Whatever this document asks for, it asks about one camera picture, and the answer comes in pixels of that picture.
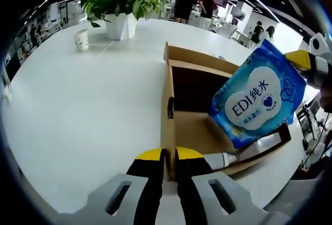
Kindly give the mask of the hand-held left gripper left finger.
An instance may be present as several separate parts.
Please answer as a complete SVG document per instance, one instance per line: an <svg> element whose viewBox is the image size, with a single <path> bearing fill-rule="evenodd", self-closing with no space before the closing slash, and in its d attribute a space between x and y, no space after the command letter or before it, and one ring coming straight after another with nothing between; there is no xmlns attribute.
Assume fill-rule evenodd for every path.
<svg viewBox="0 0 332 225"><path fill-rule="evenodd" d="M165 149L146 151L125 174L88 195L78 211L59 215L59 224L155 224L162 196Z"/></svg>

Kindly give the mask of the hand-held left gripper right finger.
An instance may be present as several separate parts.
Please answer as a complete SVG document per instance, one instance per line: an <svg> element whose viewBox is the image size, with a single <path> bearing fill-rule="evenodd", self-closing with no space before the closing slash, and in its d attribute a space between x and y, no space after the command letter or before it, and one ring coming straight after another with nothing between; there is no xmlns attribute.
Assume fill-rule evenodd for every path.
<svg viewBox="0 0 332 225"><path fill-rule="evenodd" d="M193 149L176 147L175 177L186 224L287 224L290 220L256 206L248 190L223 172L214 172Z"/></svg>

